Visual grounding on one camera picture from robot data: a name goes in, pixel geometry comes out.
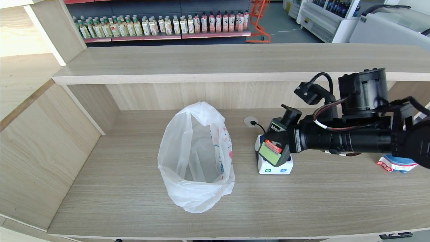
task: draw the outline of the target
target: wooden countertop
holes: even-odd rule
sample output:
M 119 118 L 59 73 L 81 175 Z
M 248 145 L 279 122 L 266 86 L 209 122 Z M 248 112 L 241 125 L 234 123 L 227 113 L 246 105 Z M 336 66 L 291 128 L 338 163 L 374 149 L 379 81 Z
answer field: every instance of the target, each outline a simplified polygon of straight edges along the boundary
M 1 57 L 0 62 L 0 120 L 61 68 L 53 54 Z
M 58 84 L 309 81 L 375 67 L 389 81 L 429 81 L 430 56 L 415 46 L 244 44 L 88 48 L 53 77 Z
M 377 166 L 379 154 L 293 154 L 290 175 L 259 175 L 258 127 L 281 109 L 220 110 L 233 141 L 236 184 L 210 210 L 191 214 L 167 195 L 157 165 L 164 130 L 177 111 L 121 111 L 76 177 L 48 233 L 68 237 L 297 238 L 430 227 L 430 171 Z

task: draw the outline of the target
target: sticker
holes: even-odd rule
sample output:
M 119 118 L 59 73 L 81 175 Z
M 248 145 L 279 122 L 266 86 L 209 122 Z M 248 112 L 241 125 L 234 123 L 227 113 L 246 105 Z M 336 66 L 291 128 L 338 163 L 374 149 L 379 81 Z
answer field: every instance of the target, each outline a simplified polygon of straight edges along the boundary
M 273 166 L 276 166 L 279 159 L 281 158 L 281 154 L 280 154 L 281 151 L 282 151 L 281 148 L 274 145 L 270 140 L 266 140 L 264 143 L 261 144 L 260 149 L 258 150 L 258 153 L 265 160 L 267 160 L 267 162 L 269 162 Z
M 301 143 L 300 143 L 300 133 L 298 130 L 295 130 L 295 138 L 296 138 L 296 150 L 297 152 L 301 151 Z

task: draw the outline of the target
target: wall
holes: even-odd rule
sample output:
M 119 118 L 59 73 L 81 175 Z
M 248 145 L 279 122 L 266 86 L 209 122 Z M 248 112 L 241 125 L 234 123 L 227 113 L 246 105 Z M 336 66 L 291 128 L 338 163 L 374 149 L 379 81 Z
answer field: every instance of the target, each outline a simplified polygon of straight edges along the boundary
M 399 5 L 411 6 L 411 9 L 430 15 L 429 0 L 400 0 Z

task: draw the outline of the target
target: plastic bag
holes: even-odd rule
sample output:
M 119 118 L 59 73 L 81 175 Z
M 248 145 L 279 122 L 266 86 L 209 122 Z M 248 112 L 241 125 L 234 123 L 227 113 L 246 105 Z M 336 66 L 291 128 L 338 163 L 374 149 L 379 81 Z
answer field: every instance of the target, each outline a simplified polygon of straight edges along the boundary
M 233 148 L 225 118 L 206 102 L 179 111 L 167 125 L 158 168 L 172 201 L 203 213 L 234 186 Z

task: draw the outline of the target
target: wood grain surface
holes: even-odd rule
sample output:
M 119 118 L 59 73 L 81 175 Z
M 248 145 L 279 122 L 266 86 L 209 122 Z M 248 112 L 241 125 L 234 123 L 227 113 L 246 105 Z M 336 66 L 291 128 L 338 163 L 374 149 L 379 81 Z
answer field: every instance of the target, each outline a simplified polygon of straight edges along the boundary
M 69 85 L 67 86 L 94 120 L 95 125 L 106 134 L 115 122 L 119 108 L 106 85 Z
M 33 94 L 26 98 L 18 107 L 10 112 L 4 119 L 0 121 L 0 132 L 3 131 L 9 124 L 12 123 L 25 109 L 27 109 L 34 101 L 44 94 L 50 87 L 54 85 L 51 79 L 37 89 Z
M 430 227 L 430 171 L 388 173 L 380 154 L 293 154 L 286 176 L 259 175 L 254 143 L 282 109 L 220 110 L 233 142 L 236 183 L 210 210 L 191 214 L 169 198 L 158 170 L 164 130 L 177 111 L 121 111 L 58 209 L 48 233 L 122 239 L 327 238 Z
M 427 81 L 429 66 L 430 56 L 414 46 L 297 43 L 100 47 L 79 54 L 53 79 L 58 84 L 309 81 L 320 71 L 337 79 L 345 73 L 386 67 L 390 81 Z
M 52 53 L 22 6 L 0 9 L 0 28 L 2 57 Z
M 46 230 L 99 137 L 52 86 L 1 132 L 0 214 Z
M 2 57 L 0 62 L 1 120 L 60 69 L 52 54 Z
M 58 236 L 52 236 L 46 233 L 46 231 L 38 230 L 29 226 L 26 226 L 24 224 L 12 221 L 10 219 L 7 219 L 5 223 L 3 224 L 3 227 L 21 234 L 25 234 L 28 236 L 32 236 L 34 238 L 41 239 L 43 241 L 49 241 L 49 242 L 73 242 L 73 240 L 66 239 L 63 237 Z
M 24 9 L 61 66 L 86 49 L 63 0 L 42 1 Z
M 329 89 L 327 80 L 317 84 Z M 395 81 L 388 81 L 388 89 Z M 286 104 L 296 108 L 310 106 L 293 93 L 299 81 L 206 82 L 157 84 L 107 84 L 120 110 L 181 109 L 198 101 L 211 103 L 217 109 L 273 109 Z M 333 83 L 339 97 L 338 82 Z

